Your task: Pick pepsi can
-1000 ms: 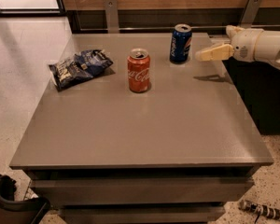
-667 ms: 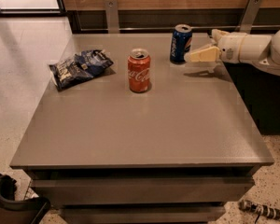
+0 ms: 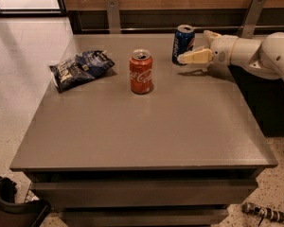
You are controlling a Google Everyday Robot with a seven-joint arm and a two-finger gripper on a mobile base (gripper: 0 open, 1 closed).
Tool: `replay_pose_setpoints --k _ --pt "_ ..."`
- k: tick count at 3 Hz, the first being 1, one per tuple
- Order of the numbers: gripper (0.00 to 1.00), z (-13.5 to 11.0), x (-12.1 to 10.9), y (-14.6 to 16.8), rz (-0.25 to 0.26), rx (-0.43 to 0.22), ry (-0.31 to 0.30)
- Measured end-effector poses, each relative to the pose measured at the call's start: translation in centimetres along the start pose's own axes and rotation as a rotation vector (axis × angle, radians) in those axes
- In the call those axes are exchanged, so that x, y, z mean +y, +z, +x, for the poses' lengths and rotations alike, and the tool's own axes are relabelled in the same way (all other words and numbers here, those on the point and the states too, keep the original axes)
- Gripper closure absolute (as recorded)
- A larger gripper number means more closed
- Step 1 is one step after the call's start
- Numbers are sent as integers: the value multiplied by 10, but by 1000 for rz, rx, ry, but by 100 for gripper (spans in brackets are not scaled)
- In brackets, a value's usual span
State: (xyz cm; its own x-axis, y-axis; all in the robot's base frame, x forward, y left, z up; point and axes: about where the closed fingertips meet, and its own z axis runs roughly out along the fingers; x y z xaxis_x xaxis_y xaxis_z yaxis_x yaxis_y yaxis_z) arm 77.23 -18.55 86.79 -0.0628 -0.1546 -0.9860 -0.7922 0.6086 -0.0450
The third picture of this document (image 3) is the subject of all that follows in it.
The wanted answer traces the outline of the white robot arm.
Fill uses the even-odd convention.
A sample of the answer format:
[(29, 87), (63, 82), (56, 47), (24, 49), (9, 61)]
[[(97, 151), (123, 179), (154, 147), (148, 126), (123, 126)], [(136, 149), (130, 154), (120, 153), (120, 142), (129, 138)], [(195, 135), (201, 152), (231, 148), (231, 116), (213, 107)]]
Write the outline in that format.
[(179, 55), (179, 63), (235, 65), (254, 76), (284, 82), (284, 32), (259, 40), (206, 30), (204, 38), (209, 47), (201, 46)]

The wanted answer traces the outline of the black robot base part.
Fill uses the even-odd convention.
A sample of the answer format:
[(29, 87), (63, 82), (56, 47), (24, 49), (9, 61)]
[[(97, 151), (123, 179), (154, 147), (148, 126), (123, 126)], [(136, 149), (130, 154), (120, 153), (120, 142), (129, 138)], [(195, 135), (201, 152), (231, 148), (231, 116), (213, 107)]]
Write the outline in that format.
[(16, 203), (16, 183), (0, 176), (0, 227), (40, 227), (51, 211), (48, 201)]

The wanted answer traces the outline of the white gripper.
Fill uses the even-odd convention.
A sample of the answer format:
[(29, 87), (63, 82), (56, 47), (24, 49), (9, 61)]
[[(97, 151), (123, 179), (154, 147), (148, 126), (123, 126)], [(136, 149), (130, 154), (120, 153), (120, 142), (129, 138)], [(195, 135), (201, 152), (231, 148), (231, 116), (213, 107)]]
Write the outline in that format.
[(177, 57), (179, 63), (206, 64), (213, 60), (216, 64), (228, 66), (231, 62), (233, 47), (238, 40), (237, 36), (221, 35), (211, 30), (204, 31), (204, 39), (210, 46), (197, 47)]

